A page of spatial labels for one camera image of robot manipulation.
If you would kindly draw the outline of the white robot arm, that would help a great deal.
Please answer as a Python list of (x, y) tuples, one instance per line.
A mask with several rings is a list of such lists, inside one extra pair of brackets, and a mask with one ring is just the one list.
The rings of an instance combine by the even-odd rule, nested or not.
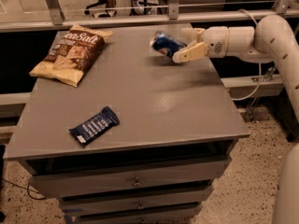
[[(225, 56), (248, 63), (274, 63), (299, 119), (299, 45), (285, 19), (269, 15), (255, 27), (216, 26), (182, 33), (191, 43), (174, 53), (176, 63)], [(271, 224), (299, 224), (299, 144), (283, 162)]]

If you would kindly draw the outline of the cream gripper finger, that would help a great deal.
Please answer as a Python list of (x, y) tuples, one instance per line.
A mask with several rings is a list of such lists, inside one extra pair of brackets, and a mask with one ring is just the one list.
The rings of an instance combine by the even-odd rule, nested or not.
[(182, 28), (181, 33), (190, 41), (196, 41), (197, 43), (204, 41), (204, 28)]
[(186, 48), (175, 52), (172, 60), (175, 63), (186, 63), (189, 61), (200, 60), (208, 53), (208, 45), (205, 42), (191, 42)]

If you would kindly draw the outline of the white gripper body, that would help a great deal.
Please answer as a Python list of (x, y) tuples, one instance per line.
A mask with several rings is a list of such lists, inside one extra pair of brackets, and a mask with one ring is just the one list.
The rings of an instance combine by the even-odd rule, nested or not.
[(209, 58), (223, 58), (228, 49), (229, 29), (225, 26), (210, 27), (204, 31)]

